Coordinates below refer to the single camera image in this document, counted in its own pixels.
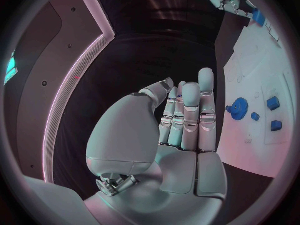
blue gear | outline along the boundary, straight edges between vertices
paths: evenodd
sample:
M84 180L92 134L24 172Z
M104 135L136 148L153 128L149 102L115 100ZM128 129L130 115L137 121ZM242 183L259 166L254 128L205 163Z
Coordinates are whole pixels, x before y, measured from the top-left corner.
M227 106L226 110L231 113L231 117L234 120L242 120L248 112L248 102L246 99L238 98L232 106Z

blue object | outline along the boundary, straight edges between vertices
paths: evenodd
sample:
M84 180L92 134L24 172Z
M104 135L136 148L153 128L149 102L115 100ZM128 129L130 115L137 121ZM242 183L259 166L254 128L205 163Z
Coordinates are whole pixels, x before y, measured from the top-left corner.
M271 123L271 131L275 132L281 130L283 128L283 123L281 121L272 121Z
M251 114L251 118L255 121L258 121L260 119L261 116L259 116L256 112L253 112Z
M280 102L279 102L279 99L274 96L272 98L270 98L267 102L267 107L269 109L271 109L271 111L275 110L275 109L278 109L280 107Z
M240 97L232 104L232 106L227 106L226 111L231 113L231 117L234 120L242 120L248 112L248 102L246 99Z
M256 21L259 25L263 26L265 24L266 18L260 10L258 10L257 8L254 8L253 20Z

led light strip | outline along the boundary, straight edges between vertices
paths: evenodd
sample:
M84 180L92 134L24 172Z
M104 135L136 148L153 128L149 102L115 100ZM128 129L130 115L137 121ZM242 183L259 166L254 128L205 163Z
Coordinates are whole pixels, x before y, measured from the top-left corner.
M75 62L55 96L45 128L42 149L43 176L47 183L54 183L53 157L55 141L67 103L82 76L108 44L104 35L98 37Z

blue block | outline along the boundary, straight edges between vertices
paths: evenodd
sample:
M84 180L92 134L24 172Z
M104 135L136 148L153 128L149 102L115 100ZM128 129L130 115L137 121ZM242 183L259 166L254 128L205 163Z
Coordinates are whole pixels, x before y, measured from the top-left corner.
M256 21L259 25L263 26L265 24L266 18L257 8L253 10L253 20Z
M256 112L253 112L251 114L251 118L255 121L258 121L260 119L260 116Z
M281 130L283 128L283 123L281 121L272 121L271 123L271 131L275 132Z
M274 96L272 98L270 98L267 102L267 107L269 109L271 109L271 111L275 110L275 109L278 109L280 107L280 102L279 102L279 99Z

